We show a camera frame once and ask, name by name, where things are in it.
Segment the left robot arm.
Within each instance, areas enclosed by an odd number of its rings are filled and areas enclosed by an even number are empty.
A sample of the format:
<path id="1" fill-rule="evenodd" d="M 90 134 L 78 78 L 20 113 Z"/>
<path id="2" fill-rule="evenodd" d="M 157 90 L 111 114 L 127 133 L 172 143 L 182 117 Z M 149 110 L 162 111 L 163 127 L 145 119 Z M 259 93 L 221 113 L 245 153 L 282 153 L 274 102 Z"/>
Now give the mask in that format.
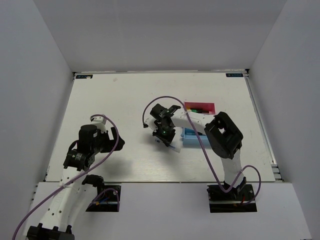
<path id="1" fill-rule="evenodd" d="M 96 200 L 103 198 L 106 193 L 103 177 L 89 174 L 95 167 L 95 156 L 99 153 L 110 156 L 114 151 L 120 151 L 125 144 L 116 126 L 110 130 L 112 137 L 104 123 L 94 121 L 81 126 L 78 139 L 70 145 L 66 154 L 58 189 L 45 198 L 51 202 L 39 223 L 28 228 L 27 239 L 75 239 L 71 216 L 86 191 L 85 185 L 90 185 L 88 193 Z"/>

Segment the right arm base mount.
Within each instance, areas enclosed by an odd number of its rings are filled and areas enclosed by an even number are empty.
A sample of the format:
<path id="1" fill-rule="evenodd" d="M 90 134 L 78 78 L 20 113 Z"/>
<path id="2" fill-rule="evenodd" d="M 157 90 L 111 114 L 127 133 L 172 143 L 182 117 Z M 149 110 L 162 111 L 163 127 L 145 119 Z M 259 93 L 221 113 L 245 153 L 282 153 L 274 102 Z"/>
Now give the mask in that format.
<path id="1" fill-rule="evenodd" d="M 207 186 L 210 213 L 254 213 L 257 212 L 256 202 L 253 200 L 254 189 L 246 184 L 238 195 L 232 192 L 224 193 L 218 185 Z"/>

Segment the blue gel pen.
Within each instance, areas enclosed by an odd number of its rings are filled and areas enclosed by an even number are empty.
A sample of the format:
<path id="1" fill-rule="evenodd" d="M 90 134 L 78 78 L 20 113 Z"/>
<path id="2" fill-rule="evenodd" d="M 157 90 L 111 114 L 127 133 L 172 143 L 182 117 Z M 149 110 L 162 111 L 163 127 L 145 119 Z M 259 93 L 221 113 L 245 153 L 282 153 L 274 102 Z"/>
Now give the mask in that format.
<path id="1" fill-rule="evenodd" d="M 155 139 L 155 142 L 166 146 L 166 145 L 165 145 L 162 141 L 160 141 L 159 139 Z M 167 146 L 167 148 L 175 151 L 176 153 L 180 153 L 180 152 L 181 152 L 181 149 L 180 149 L 179 147 L 174 146 L 174 145 L 172 145 L 172 144 L 170 144 L 169 146 Z"/>

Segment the green highlighter black body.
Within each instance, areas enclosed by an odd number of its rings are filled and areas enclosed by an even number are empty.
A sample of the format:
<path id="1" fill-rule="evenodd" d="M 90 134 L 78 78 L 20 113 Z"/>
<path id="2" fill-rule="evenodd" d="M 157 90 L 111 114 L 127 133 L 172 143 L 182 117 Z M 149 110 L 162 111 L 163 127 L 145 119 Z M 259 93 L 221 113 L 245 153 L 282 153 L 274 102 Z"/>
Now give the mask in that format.
<path id="1" fill-rule="evenodd" d="M 199 114 L 210 114 L 209 110 L 204 110 L 204 109 L 198 109 L 198 108 L 191 108 L 190 109 L 194 113 L 199 113 Z"/>

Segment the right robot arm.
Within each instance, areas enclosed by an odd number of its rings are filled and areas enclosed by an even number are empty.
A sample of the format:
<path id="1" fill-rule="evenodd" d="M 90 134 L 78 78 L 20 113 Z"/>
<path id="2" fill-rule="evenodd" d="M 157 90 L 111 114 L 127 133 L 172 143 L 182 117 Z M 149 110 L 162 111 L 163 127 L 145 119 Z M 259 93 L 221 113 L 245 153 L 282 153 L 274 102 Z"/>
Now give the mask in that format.
<path id="1" fill-rule="evenodd" d="M 167 147 L 175 137 L 176 128 L 193 129 L 196 134 L 205 135 L 222 162 L 222 191 L 233 200 L 243 195 L 247 183 L 240 159 L 243 134 L 225 112 L 203 114 L 187 111 L 178 105 L 165 108 L 156 104 L 150 116 L 143 120 L 143 126 L 152 129 L 152 135 Z"/>

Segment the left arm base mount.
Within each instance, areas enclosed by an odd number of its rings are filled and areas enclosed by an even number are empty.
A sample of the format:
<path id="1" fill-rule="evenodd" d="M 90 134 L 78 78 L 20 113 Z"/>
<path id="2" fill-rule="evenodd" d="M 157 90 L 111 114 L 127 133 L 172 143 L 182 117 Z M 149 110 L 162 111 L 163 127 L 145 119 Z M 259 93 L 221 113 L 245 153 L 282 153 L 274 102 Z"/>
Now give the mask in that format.
<path id="1" fill-rule="evenodd" d="M 97 192 L 95 198 L 88 205 L 86 212 L 119 212 L 121 185 L 107 184 L 102 176 L 93 174 L 87 175 L 82 185 L 92 185 Z"/>

